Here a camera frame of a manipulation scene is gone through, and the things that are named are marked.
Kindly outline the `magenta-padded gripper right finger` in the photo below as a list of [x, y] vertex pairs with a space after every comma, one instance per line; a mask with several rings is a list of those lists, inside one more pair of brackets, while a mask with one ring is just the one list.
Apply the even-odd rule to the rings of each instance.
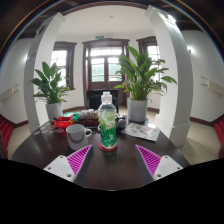
[[144, 184], [160, 180], [182, 169], [182, 166], [169, 155], [160, 156], [140, 145], [135, 145], [134, 155]]

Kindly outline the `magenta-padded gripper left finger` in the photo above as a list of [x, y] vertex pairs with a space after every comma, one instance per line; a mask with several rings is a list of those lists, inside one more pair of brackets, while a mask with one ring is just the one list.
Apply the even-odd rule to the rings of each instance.
[[93, 145], [88, 145], [68, 156], [59, 155], [44, 170], [81, 186], [92, 156]]

